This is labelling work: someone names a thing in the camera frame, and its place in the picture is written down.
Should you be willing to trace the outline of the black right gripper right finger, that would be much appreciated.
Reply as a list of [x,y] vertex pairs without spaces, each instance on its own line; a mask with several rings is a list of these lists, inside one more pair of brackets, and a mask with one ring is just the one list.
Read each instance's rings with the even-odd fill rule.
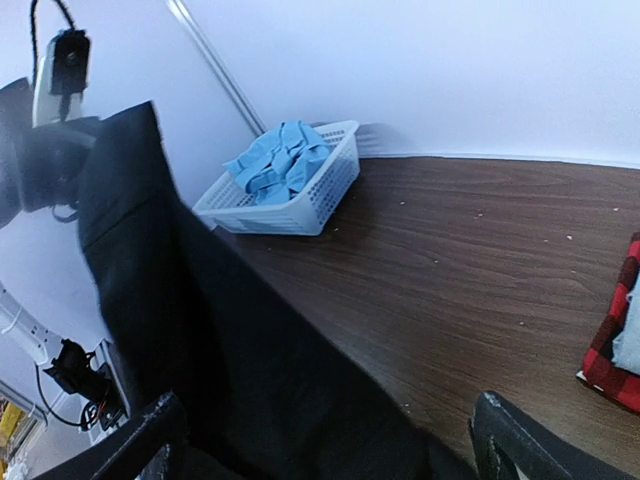
[[470,437],[481,479],[629,479],[562,440],[494,391],[479,395]]

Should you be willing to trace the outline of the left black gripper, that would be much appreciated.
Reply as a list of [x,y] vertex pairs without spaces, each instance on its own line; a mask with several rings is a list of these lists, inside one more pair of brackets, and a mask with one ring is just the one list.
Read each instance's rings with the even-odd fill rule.
[[21,212],[78,209],[79,177],[101,120],[82,117],[32,125],[33,92],[26,78],[1,88],[1,225]]

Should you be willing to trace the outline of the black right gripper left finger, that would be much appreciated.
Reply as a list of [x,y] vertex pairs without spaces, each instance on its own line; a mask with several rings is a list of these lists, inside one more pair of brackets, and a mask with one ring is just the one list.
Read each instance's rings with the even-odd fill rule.
[[187,420],[171,392],[102,442],[39,475],[41,479],[135,479],[150,468],[155,479],[183,479]]

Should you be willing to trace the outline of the black long sleeve shirt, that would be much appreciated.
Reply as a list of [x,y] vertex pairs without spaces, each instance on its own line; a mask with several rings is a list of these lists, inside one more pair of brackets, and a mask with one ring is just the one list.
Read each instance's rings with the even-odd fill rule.
[[138,392],[176,394],[214,476],[474,477],[181,201],[150,103],[102,122],[78,202],[102,316]]

